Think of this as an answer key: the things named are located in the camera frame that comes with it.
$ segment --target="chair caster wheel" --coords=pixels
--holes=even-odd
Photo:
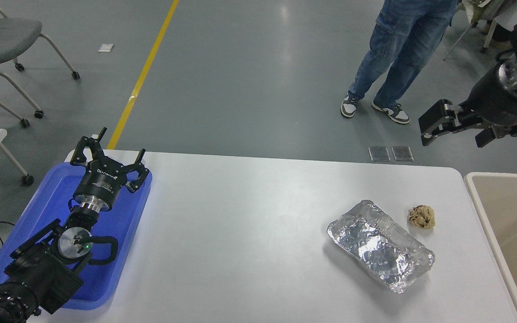
[[[19,121],[19,124],[21,125],[22,128],[29,127],[29,120],[21,119],[21,121]]]
[[[35,182],[35,179],[33,178],[32,175],[27,174],[21,178],[21,183],[25,184],[27,186],[31,186],[31,184],[33,184],[33,182]]]

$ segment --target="sneaker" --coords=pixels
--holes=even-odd
[[[346,98],[342,101],[340,106],[340,113],[345,118],[351,118],[355,115],[356,106],[359,104],[359,100],[352,98],[350,92],[346,95]]]
[[[374,101],[372,101],[372,108],[388,114],[388,117],[392,119],[392,121],[405,125],[410,122],[410,118],[408,118],[408,114],[406,114],[406,112],[404,112],[400,107],[401,105],[397,104],[392,108],[380,108],[374,103]]]

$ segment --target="aluminum foil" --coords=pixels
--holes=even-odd
[[[434,263],[431,250],[370,200],[361,201],[332,221],[327,233],[370,276],[398,294]]]

